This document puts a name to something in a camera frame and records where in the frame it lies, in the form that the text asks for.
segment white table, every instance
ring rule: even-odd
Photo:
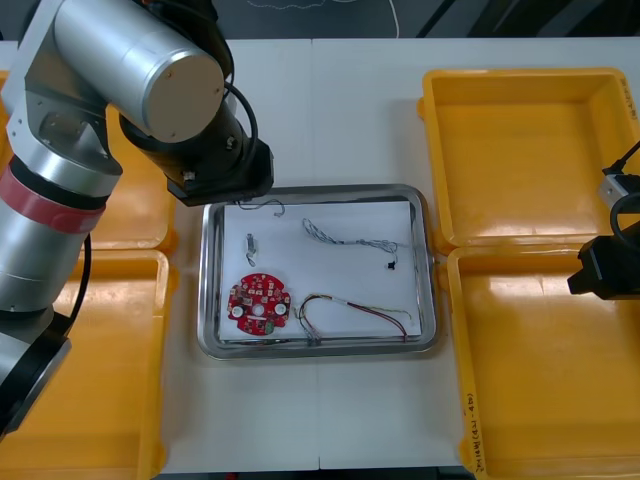
[[[431,209],[415,113],[426,71],[613,66],[640,92],[639,47],[636,38],[232,42],[236,84],[274,152],[278,186],[403,182]],[[0,44],[0,68],[9,57]],[[424,355],[206,357],[195,337],[200,217],[201,209],[176,215],[181,284],[166,346],[166,473],[458,463],[462,421],[447,322]]]

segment stainless steel tray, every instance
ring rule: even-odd
[[[419,191],[407,185],[344,185],[273,189],[269,195],[249,203],[260,205],[278,200],[286,205],[339,204],[362,202],[409,202],[411,218],[410,245],[413,252],[416,298],[420,316],[420,335],[406,342],[399,337],[358,337],[323,340],[320,345],[306,339],[225,341],[220,338],[220,302],[227,292],[221,291],[224,245],[224,207],[214,204],[205,208],[200,254],[200,286],[198,295],[198,342],[209,356],[221,360],[240,358],[283,358],[326,355],[370,355],[420,352],[437,340],[437,312],[434,298],[433,256],[428,243],[424,206]]]

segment white paper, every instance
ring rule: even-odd
[[[409,202],[286,205],[282,217],[279,205],[257,210],[225,207],[220,338],[222,340],[306,338],[295,315],[284,328],[256,337],[237,328],[229,318],[227,300],[231,288],[251,273],[273,275],[285,284],[285,291],[298,307],[311,293],[324,293],[362,305],[402,309],[390,313],[409,335],[419,335],[419,319],[414,260],[412,255]],[[329,245],[304,230],[302,220],[310,219],[336,240],[389,240],[398,248],[395,270],[387,268],[393,255],[377,248]],[[247,234],[255,239],[258,253],[255,268],[246,259]],[[323,338],[400,336],[397,326],[345,305],[318,299],[307,306],[307,317]]]

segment red circuit board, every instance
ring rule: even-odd
[[[275,327],[284,327],[289,318],[291,295],[284,283],[272,275],[247,275],[229,294],[229,319],[250,335],[269,335]]]

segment yellow plastic bin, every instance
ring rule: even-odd
[[[580,245],[611,234],[601,170],[639,137],[624,76],[435,71],[423,87],[463,464],[480,480],[640,478],[640,301],[567,285]]]
[[[82,266],[55,304],[61,313],[71,312]],[[162,356],[175,287],[160,252],[94,252],[71,352],[0,444],[0,480],[148,480],[160,472]]]
[[[448,258],[478,479],[640,478],[640,302],[569,293],[574,247],[477,247]]]
[[[609,233],[602,168],[639,136],[611,68],[432,71],[424,118],[440,229],[436,247],[584,243]],[[630,162],[629,173],[640,173]]]
[[[6,77],[7,72],[0,72],[0,89]],[[0,103],[0,171],[12,157],[6,136],[7,120]],[[107,109],[107,127],[109,149],[122,165],[124,173],[91,235],[93,248],[170,252],[175,248],[178,237],[173,230],[176,200],[167,191],[167,179],[125,138],[113,107]]]

